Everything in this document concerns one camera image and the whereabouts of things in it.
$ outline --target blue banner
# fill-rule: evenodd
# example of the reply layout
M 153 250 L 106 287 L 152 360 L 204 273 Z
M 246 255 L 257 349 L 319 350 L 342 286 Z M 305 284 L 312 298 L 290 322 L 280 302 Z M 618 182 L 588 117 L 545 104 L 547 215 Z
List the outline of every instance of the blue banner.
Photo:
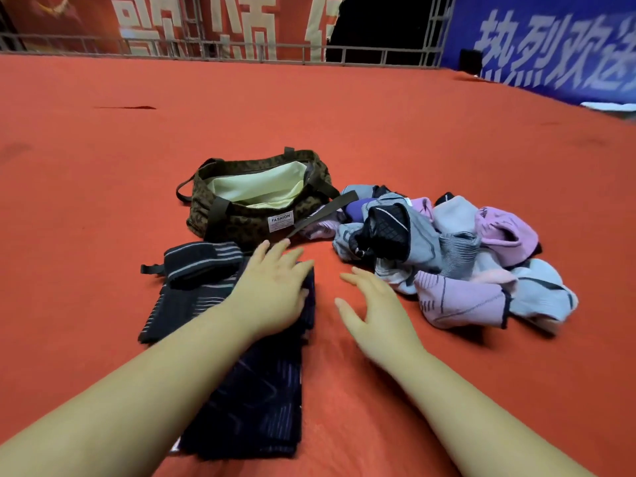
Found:
M 456 0 L 441 65 L 564 102 L 636 102 L 636 0 Z

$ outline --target left hand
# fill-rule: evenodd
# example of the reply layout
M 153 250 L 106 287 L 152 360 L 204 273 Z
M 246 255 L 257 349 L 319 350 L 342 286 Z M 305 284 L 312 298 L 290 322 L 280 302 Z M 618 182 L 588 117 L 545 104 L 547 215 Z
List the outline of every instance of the left hand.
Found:
M 298 319 L 308 294 L 300 287 L 314 266 L 313 261 L 296 264 L 301 247 L 283 254 L 289 239 L 267 251 L 269 246 L 264 241 L 256 248 L 232 294 L 219 305 L 240 318 L 255 338 L 278 333 Z

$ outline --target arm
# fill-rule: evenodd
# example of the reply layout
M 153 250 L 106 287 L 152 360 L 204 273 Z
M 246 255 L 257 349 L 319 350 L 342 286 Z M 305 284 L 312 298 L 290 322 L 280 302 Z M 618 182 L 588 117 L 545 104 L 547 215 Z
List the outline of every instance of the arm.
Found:
M 300 314 L 313 261 L 254 252 L 232 295 L 0 447 L 0 475 L 149 476 L 240 355 Z
M 346 328 L 417 405 L 462 475 L 592 476 L 427 353 L 385 282 L 357 268 L 341 276 L 356 285 L 367 302 L 362 321 L 344 300 L 336 300 Z

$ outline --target pale yellow lining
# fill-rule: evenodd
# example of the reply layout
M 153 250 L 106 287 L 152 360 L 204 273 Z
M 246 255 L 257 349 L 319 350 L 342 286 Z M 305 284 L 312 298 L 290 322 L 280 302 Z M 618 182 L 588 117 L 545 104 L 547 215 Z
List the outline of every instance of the pale yellow lining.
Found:
M 280 209 L 303 190 L 307 167 L 294 161 L 256 174 L 215 177 L 207 187 L 217 196 L 247 207 Z

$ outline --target bag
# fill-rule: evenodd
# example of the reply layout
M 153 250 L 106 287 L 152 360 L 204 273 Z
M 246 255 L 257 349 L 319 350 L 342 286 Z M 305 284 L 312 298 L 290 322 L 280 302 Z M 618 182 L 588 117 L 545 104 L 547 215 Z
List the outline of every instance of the bag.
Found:
M 190 181 L 192 197 L 184 196 L 179 190 Z M 354 191 L 340 195 L 331 185 L 318 154 L 290 147 L 269 159 L 208 159 L 179 184 L 177 197 L 190 204 L 186 223 L 193 233 L 209 242 L 234 241 L 244 250 L 266 239 L 291 238 L 358 199 Z

